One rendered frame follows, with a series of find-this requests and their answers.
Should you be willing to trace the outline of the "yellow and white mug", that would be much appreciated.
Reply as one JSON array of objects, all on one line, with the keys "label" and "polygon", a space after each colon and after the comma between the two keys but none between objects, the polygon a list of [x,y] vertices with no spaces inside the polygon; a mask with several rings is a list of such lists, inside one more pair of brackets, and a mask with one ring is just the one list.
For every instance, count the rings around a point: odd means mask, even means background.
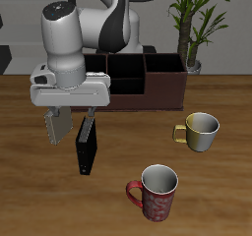
[{"label": "yellow and white mug", "polygon": [[[196,152],[208,150],[220,128],[218,119],[208,113],[196,112],[188,115],[184,125],[175,125],[172,138],[176,143],[186,144]],[[186,132],[185,139],[176,137],[178,130]]]}]

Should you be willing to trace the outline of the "green pot plant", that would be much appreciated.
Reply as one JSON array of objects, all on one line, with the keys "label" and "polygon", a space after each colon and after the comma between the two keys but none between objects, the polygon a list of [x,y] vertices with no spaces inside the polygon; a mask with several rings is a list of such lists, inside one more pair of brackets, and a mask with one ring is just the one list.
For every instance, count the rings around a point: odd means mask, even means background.
[{"label": "green pot plant", "polygon": [[173,15],[176,22],[174,27],[179,31],[177,52],[181,55],[189,75],[199,75],[201,72],[202,64],[196,59],[199,46],[203,43],[211,43],[209,36],[212,33],[227,28],[227,25],[221,24],[225,12],[210,22],[216,5],[205,12],[202,11],[210,1],[175,0],[175,3],[168,7],[169,10],[174,8],[178,13],[177,16]]}]

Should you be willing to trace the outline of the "dark angular block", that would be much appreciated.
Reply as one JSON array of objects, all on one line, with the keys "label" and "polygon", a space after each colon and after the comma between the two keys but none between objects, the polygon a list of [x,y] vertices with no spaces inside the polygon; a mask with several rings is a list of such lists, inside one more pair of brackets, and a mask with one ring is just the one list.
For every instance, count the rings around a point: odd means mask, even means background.
[{"label": "dark angular block", "polygon": [[3,75],[12,61],[9,45],[0,45],[0,75]]}]

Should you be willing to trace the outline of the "grey-tan book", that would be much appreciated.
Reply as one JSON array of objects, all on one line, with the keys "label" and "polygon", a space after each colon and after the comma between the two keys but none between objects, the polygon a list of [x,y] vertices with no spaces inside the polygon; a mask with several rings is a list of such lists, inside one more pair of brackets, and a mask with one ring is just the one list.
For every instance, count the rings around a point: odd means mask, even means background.
[{"label": "grey-tan book", "polygon": [[53,145],[57,145],[73,128],[69,106],[62,106],[58,116],[54,116],[50,110],[47,110],[44,113],[44,120],[49,141]]}]

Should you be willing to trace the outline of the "dark brown desk caddy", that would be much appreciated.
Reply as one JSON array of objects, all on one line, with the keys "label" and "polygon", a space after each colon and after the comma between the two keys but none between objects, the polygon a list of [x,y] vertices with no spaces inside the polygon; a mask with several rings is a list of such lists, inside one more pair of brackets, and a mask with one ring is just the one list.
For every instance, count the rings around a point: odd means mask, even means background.
[{"label": "dark brown desk caddy", "polygon": [[108,111],[182,111],[187,72],[177,53],[85,54],[88,72],[111,79]]}]

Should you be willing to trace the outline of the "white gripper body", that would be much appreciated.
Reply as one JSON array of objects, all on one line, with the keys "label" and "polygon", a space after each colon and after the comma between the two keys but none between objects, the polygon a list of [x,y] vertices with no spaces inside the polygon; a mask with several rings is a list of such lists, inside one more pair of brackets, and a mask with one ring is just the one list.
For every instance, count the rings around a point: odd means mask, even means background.
[{"label": "white gripper body", "polygon": [[31,102],[35,106],[107,106],[110,77],[103,72],[87,72],[78,87],[68,90],[56,85],[52,73],[31,77]]}]

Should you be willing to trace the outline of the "red patterned mug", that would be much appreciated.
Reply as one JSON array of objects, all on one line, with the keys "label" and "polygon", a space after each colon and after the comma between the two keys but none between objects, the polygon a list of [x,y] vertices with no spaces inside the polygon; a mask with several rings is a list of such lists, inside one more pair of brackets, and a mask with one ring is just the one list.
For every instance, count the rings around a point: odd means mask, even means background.
[{"label": "red patterned mug", "polygon": [[[142,210],[145,218],[161,222],[168,218],[177,185],[177,174],[171,168],[154,164],[142,172],[140,181],[131,181],[126,185],[126,195]],[[133,188],[142,192],[141,200],[130,193]]]}]

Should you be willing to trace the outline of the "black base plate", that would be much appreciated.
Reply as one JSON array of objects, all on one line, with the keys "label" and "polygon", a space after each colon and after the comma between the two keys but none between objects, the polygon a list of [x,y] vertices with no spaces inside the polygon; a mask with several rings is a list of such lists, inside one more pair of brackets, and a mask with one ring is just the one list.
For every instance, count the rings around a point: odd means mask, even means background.
[{"label": "black base plate", "polygon": [[[157,53],[157,51],[154,46],[144,45],[143,53]],[[108,52],[97,49],[95,54],[108,54]]]}]

